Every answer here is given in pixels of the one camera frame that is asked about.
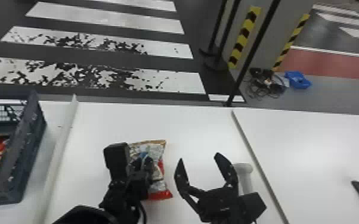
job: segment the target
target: red floor area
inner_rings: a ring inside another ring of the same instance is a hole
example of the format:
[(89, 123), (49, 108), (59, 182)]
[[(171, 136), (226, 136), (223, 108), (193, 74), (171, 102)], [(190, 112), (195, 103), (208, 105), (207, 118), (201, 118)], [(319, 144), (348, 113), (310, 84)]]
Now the red floor area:
[(359, 57), (291, 49), (279, 71), (359, 79)]

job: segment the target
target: black pole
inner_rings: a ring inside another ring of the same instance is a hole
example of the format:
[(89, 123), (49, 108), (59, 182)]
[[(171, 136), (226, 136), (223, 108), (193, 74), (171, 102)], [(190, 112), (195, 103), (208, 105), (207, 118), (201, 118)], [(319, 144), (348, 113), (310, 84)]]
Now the black pole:
[(264, 35), (266, 34), (268, 25), (270, 25), (270, 22), (273, 19), (274, 13), (276, 12), (280, 2), (281, 2), (281, 0), (273, 0), (273, 2), (271, 3), (270, 8), (267, 12), (266, 18), (263, 21), (262, 27), (260, 28), (259, 33), (256, 37), (256, 40), (253, 43), (252, 48), (249, 51), (249, 54), (247, 55), (245, 64), (243, 65), (242, 70), (239, 73), (239, 77), (237, 79), (237, 82), (235, 83), (235, 87), (234, 87), (232, 93), (230, 94), (230, 97), (228, 97), (227, 102), (225, 103), (226, 107), (231, 107), (231, 104), (233, 103), (235, 94), (237, 93), (239, 86), (241, 85), (242, 80), (247, 73), (247, 70), (256, 54), (256, 51), (259, 48), (260, 42), (262, 42), (262, 39), (263, 39)]
[(224, 50), (225, 43), (226, 43), (226, 41), (228, 39), (228, 34), (229, 34), (230, 30), (231, 30), (231, 26), (233, 25), (235, 14), (237, 14), (237, 10), (238, 10), (238, 6), (239, 6), (240, 2), (241, 2), (241, 0), (235, 0), (234, 1), (233, 8), (231, 9), (231, 12), (230, 12), (230, 17), (228, 18), (227, 25), (225, 26), (224, 33), (222, 34), (220, 47), (218, 48), (218, 53), (216, 55), (216, 58), (214, 59), (215, 64), (218, 64), (220, 62), (222, 51)]
[(212, 47), (213, 47), (213, 45), (214, 45), (214, 42), (216, 41), (217, 33), (218, 33), (218, 28), (220, 27), (222, 15), (224, 14), (225, 5), (227, 4), (227, 1), (228, 1), (228, 0), (222, 0), (222, 1), (221, 1), (220, 11), (218, 12), (218, 17), (217, 17), (217, 20), (216, 20), (216, 25), (214, 25), (214, 30), (213, 30), (212, 38), (210, 39), (208, 51), (210, 51), (210, 50), (212, 49)]
[(218, 16), (216, 19), (216, 24), (214, 25), (214, 30), (213, 30), (213, 34), (212, 37), (210, 38), (210, 42), (209, 42), (209, 46), (206, 50), (204, 50), (203, 48), (199, 48), (199, 52), (204, 55), (204, 56), (215, 56), (216, 54), (212, 52), (212, 48), (214, 46), (214, 43), (216, 41), (217, 38), (217, 33), (218, 33), (218, 28), (220, 27), (221, 24), (221, 20), (222, 20), (222, 15), (224, 14), (225, 11), (225, 6), (227, 5), (228, 0), (222, 0), (221, 1), (221, 6), (220, 6), (220, 10), (218, 11)]

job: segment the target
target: white table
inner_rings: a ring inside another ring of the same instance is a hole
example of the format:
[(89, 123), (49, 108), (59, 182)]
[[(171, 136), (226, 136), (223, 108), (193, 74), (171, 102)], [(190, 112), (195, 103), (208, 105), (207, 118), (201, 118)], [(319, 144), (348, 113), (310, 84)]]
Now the white table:
[(359, 116), (234, 114), (290, 224), (359, 223)]
[[(213, 160), (216, 152), (223, 153), (232, 163), (250, 163), (255, 167), (230, 108), (80, 103), (45, 223), (52, 223), (78, 204), (97, 207), (110, 182), (103, 158), (106, 146), (148, 139), (167, 140), (163, 156), (165, 179), (174, 195), (169, 200), (144, 203), (149, 223), (201, 223), (174, 184), (174, 170), (180, 158), (184, 159), (191, 184), (202, 189), (224, 183)], [(251, 180), (268, 207), (258, 223), (281, 223), (256, 170)]]
[(0, 223), (34, 224), (39, 214), (36, 209), (42, 204), (45, 182), (49, 175), (55, 145), (64, 135), (64, 124), (70, 120), (66, 117), (70, 111), (69, 102), (41, 101), (47, 128), (39, 147), (39, 152), (28, 180), (24, 198), (19, 204), (0, 206)]

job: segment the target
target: chip bag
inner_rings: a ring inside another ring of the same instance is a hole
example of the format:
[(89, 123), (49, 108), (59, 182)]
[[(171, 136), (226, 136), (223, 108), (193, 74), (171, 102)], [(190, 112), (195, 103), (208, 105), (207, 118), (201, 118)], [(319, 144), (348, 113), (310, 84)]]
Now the chip bag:
[(129, 154), (133, 160), (140, 154), (147, 153), (153, 159), (153, 183), (149, 188), (149, 200), (164, 200), (172, 198), (167, 183), (164, 181), (163, 153), (166, 147), (165, 140), (143, 141), (129, 144)]

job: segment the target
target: hazard tape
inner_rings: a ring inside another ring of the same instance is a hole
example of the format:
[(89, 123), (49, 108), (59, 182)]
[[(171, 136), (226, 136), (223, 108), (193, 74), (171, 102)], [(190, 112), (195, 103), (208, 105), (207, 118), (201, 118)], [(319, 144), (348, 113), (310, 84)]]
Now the hazard tape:
[(237, 42), (228, 61), (228, 67), (230, 69), (234, 69), (237, 67), (238, 60), (242, 56), (242, 50), (247, 44), (247, 38), (255, 27), (256, 20), (260, 15), (260, 10), (260, 7), (250, 7), (249, 12), (246, 15), (245, 21), (243, 22), (241, 31), (239, 32)]
[(298, 23), (298, 26), (295, 28), (295, 30), (293, 30), (291, 38), (289, 39), (287, 44), (285, 44), (283, 51), (281, 52), (280, 56), (277, 58), (276, 63), (274, 64), (274, 66), (272, 68), (272, 71), (278, 70), (278, 68), (280, 67), (281, 63), (283, 62), (285, 56), (287, 55), (289, 49), (291, 49), (291, 46), (293, 45), (295, 39), (298, 37), (298, 35), (302, 31), (302, 29), (304, 28), (304, 25), (305, 25), (306, 21), (308, 21), (309, 17), (310, 17), (309, 14), (304, 14), (302, 16), (301, 20)]

